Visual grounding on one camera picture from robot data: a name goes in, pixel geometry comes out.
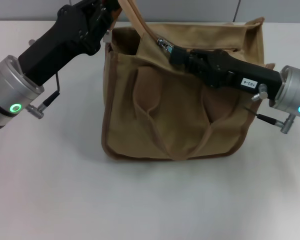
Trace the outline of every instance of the white tabletop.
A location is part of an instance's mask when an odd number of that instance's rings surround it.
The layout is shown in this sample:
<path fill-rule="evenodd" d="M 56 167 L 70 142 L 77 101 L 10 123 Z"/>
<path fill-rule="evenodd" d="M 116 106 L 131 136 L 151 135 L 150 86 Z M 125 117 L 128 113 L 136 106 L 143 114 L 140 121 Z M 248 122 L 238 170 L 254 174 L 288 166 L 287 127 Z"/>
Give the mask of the white tabletop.
<path fill-rule="evenodd" d="M 0 61 L 52 24 L 0 22 Z M 300 68 L 300 24 L 263 29 L 266 62 Z M 300 240 L 300 119 L 289 135 L 256 120 L 227 158 L 116 163 L 101 147 L 103 67 L 103 46 L 76 57 L 42 120 L 23 111 L 0 131 L 0 240 Z"/>

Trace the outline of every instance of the bag strap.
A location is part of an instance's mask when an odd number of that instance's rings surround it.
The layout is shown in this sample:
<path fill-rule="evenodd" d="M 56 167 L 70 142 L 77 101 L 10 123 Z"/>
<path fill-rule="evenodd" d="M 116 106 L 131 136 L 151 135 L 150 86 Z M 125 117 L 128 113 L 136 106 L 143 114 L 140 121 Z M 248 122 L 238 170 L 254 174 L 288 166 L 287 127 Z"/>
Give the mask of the bag strap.
<path fill-rule="evenodd" d="M 137 33 L 142 37 L 144 34 L 149 34 L 150 37 L 157 42 L 158 36 L 150 29 L 146 24 L 145 20 L 141 16 L 141 13 L 137 7 L 135 0 L 118 0 L 124 13 L 130 20 L 132 26 L 135 28 Z"/>

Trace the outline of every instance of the tan canvas bag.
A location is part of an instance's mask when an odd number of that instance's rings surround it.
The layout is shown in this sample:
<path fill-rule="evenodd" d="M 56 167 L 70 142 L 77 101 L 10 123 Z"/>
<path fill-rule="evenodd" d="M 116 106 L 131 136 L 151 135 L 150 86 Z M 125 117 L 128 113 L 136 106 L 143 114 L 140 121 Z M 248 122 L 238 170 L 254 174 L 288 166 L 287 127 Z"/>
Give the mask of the tan canvas bag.
<path fill-rule="evenodd" d="M 243 144 L 257 111 L 251 94 L 214 89 L 169 64 L 158 36 L 188 49 L 223 49 L 264 64 L 263 18 L 245 25 L 147 26 L 131 0 L 119 3 L 132 27 L 115 28 L 104 67 L 104 151 L 115 159 L 187 160 L 229 156 Z"/>

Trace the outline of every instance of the green led ring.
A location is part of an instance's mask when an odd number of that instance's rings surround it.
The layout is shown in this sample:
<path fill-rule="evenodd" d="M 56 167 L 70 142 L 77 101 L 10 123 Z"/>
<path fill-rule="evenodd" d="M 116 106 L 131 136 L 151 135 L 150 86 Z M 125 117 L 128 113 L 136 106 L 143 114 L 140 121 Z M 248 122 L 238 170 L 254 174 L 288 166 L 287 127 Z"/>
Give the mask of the green led ring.
<path fill-rule="evenodd" d="M 10 112 L 16 113 L 16 112 L 19 112 L 21 109 L 22 109 L 22 105 L 21 105 L 21 104 L 19 104 L 19 103 L 13 104 L 13 105 L 10 107 Z"/>

